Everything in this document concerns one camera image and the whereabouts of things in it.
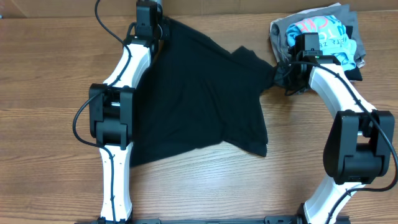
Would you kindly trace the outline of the black t-shirt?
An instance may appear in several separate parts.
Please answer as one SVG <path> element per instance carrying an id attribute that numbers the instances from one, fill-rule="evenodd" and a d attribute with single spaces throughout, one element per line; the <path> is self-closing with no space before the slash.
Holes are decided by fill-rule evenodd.
<path id="1" fill-rule="evenodd" d="M 134 94 L 131 166 L 228 142 L 267 153 L 260 95 L 272 65 L 252 50 L 228 52 L 205 34 L 170 21 L 170 39 Z"/>

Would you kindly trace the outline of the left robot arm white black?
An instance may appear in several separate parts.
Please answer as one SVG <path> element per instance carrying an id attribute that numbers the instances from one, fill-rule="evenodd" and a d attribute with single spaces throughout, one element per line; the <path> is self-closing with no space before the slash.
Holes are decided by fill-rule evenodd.
<path id="1" fill-rule="evenodd" d="M 103 205 L 97 223 L 130 223 L 130 155 L 133 150 L 133 96 L 137 84 L 169 37 L 161 1 L 138 1 L 137 20 L 123 39 L 123 54 L 112 74 L 89 90 L 90 133 L 103 165 Z"/>

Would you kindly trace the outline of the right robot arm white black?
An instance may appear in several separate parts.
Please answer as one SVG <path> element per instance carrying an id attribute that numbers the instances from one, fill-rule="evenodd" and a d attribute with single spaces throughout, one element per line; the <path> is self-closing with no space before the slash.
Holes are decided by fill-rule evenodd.
<path id="1" fill-rule="evenodd" d="M 277 66 L 274 81 L 292 96 L 315 91 L 334 122 L 323 151 L 326 176 L 294 216 L 266 217 L 266 223 L 349 223 L 339 212 L 357 192 L 386 192 L 397 179 L 381 188 L 370 185 L 397 161 L 392 145 L 395 119 L 390 111 L 377 110 L 347 79 L 340 61 L 325 55 L 317 33 L 295 38 L 292 58 Z"/>

